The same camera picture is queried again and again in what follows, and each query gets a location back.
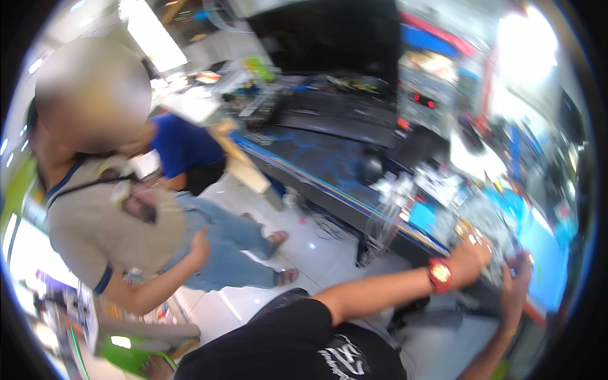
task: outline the black monitor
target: black monitor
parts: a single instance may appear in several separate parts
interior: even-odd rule
[[[395,0],[308,0],[248,19],[284,74],[371,75],[395,92]]]

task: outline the light blue jeans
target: light blue jeans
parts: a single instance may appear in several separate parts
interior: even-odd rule
[[[184,286],[209,292],[225,286],[270,289],[277,284],[278,272],[241,252],[248,250],[261,260],[272,257],[274,249],[262,237],[259,224],[233,215],[189,192],[177,193],[175,198],[184,208],[187,230],[176,253],[159,274],[181,261],[190,252],[195,232],[207,226],[206,237],[211,254],[205,265],[190,276]]]

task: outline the man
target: man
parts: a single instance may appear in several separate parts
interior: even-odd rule
[[[150,118],[137,137],[119,152],[133,157],[153,149],[161,156],[164,173],[158,182],[169,190],[186,190],[197,196],[217,182],[226,168],[224,150],[205,128],[172,113]]]
[[[503,268],[501,324],[461,380],[488,379],[515,335],[532,273],[528,257],[520,254],[510,263],[516,271],[514,277],[508,266]],[[333,286],[207,343],[186,355],[176,373],[158,357],[152,357],[142,373],[152,380],[172,376],[175,380],[413,379],[418,363],[404,356],[432,357],[416,355],[412,347],[402,347],[400,357],[385,338],[390,336],[386,330],[356,319],[433,292],[469,285],[490,258],[489,241],[471,232],[447,260],[433,260],[428,268]],[[429,339],[420,342],[417,349],[424,350]]]

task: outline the blue shirt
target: blue shirt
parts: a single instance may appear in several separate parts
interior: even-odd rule
[[[224,158],[224,150],[205,128],[171,113],[151,119],[158,131],[150,142],[150,148],[160,154],[167,178],[178,176],[195,166],[215,164]]]

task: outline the digital display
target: digital display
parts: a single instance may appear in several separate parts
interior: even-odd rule
[[[426,96],[422,96],[417,92],[410,92],[410,100],[413,101],[414,103],[423,105],[425,107],[429,107],[429,108],[437,108],[437,103],[431,99],[431,98],[427,98]]]

